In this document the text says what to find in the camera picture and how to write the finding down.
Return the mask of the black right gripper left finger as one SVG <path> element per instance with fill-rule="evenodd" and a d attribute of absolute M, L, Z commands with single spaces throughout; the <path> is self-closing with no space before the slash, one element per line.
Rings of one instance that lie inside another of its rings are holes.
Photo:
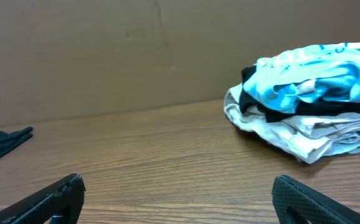
<path fill-rule="evenodd" d="M 70 174 L 0 211 L 0 224 L 76 224 L 86 187 L 78 174 Z"/>

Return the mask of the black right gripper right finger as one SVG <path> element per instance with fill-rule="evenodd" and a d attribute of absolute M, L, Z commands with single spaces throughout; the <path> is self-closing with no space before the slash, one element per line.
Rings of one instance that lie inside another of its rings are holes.
<path fill-rule="evenodd" d="M 280 224 L 360 224 L 360 213 L 288 175 L 275 178 L 272 203 Z"/>

